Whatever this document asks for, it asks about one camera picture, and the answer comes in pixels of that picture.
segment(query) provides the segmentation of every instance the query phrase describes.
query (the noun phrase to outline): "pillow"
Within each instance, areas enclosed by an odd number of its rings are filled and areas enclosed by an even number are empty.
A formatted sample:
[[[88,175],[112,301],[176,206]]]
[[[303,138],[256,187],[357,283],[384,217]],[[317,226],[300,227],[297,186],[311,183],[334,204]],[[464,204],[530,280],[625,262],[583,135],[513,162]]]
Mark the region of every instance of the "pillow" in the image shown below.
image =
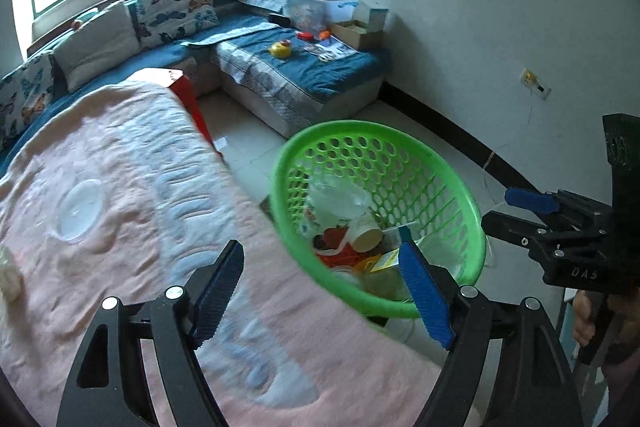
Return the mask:
[[[117,1],[60,42],[53,54],[74,92],[141,50],[129,9]]]
[[[20,136],[53,97],[55,60],[51,50],[27,60],[0,80],[0,150]]]
[[[143,49],[168,44],[220,24],[213,0],[136,0]]]

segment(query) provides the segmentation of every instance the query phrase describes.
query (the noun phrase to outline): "pink blanket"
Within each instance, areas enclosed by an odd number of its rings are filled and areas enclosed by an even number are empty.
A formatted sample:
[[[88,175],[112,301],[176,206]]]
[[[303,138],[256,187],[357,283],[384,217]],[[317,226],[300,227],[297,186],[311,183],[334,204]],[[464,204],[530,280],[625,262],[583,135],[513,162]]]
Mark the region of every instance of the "pink blanket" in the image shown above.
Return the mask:
[[[56,202],[87,177],[107,187],[107,210],[82,241],[64,243],[50,234]],[[15,157],[0,200],[0,243],[25,283],[3,304],[0,363],[44,427],[55,425],[100,302],[155,298],[229,239],[244,246],[244,273],[197,355],[231,426],[411,426],[438,377],[300,270],[164,88],[123,82],[78,100]],[[152,351],[149,385],[170,426]],[[467,424],[479,424],[475,411]]]

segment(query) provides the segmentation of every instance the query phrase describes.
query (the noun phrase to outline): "wall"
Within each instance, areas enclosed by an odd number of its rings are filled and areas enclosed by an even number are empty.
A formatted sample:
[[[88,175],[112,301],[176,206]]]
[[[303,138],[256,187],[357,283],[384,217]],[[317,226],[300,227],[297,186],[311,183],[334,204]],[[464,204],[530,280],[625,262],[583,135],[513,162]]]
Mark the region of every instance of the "wall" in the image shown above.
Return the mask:
[[[0,78],[22,63],[22,54],[15,34],[12,0],[0,0]]]
[[[640,0],[369,1],[393,13],[393,84],[536,187],[610,201],[600,117],[640,114]],[[525,66],[545,102],[519,83]]]

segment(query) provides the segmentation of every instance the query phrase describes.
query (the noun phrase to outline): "blue gripper pad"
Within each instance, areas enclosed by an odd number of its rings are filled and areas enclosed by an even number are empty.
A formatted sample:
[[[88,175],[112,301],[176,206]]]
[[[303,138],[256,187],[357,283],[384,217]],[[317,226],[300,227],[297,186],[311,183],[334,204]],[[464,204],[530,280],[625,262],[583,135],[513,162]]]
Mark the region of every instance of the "blue gripper pad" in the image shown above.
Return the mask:
[[[450,325],[449,305],[420,261],[422,254],[418,247],[411,238],[402,239],[398,254],[402,278],[409,288],[429,336],[438,341],[444,349],[449,350],[456,338]]]
[[[243,269],[244,250],[238,243],[223,260],[193,306],[194,321],[190,337],[194,349],[198,349],[216,333]]]
[[[523,188],[507,188],[504,201],[511,206],[531,210],[536,214],[553,214],[560,210],[560,203],[555,197]]]

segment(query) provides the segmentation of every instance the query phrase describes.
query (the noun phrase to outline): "basket rim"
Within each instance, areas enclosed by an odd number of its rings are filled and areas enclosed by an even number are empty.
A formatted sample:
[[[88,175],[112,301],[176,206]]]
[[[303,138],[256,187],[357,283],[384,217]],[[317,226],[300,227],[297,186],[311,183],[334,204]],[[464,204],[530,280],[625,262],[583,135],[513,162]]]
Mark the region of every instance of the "basket rim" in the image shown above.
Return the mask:
[[[299,156],[299,151],[303,147],[308,148],[309,142],[313,142],[313,140],[316,139],[327,139],[328,133],[332,130],[338,131],[339,129],[340,132],[343,133],[346,126],[348,126],[350,130],[353,130],[354,133],[357,133],[358,129],[362,129],[363,133],[367,134],[372,134],[375,131],[379,131],[382,135],[398,134],[402,139],[408,140],[415,147],[426,149],[426,152],[432,156],[434,163],[438,164],[438,168],[442,168],[442,170],[448,171],[448,174],[454,176],[456,179],[456,187],[452,188],[452,190],[456,194],[456,198],[463,198],[464,201],[462,205],[468,207],[467,210],[469,211],[465,213],[465,224],[467,225],[469,240],[472,240],[472,236],[476,236],[476,241],[481,245],[481,251],[477,256],[474,256],[475,259],[473,263],[465,263],[465,268],[459,283],[473,285],[478,281],[484,264],[486,238],[480,225],[481,215],[478,204],[471,194],[471,191],[453,168],[428,145],[407,133],[380,123],[364,120],[332,120],[315,124],[291,137],[280,151],[271,181],[270,207],[274,224],[280,240],[284,243],[289,254],[312,279],[334,296],[337,296],[365,315],[417,318],[420,315],[414,303],[383,299],[342,281],[313,254],[313,251],[306,244],[304,238],[298,233],[298,230],[293,226],[293,222],[289,218],[287,212],[286,185],[288,183],[287,174],[291,165],[290,161]]]

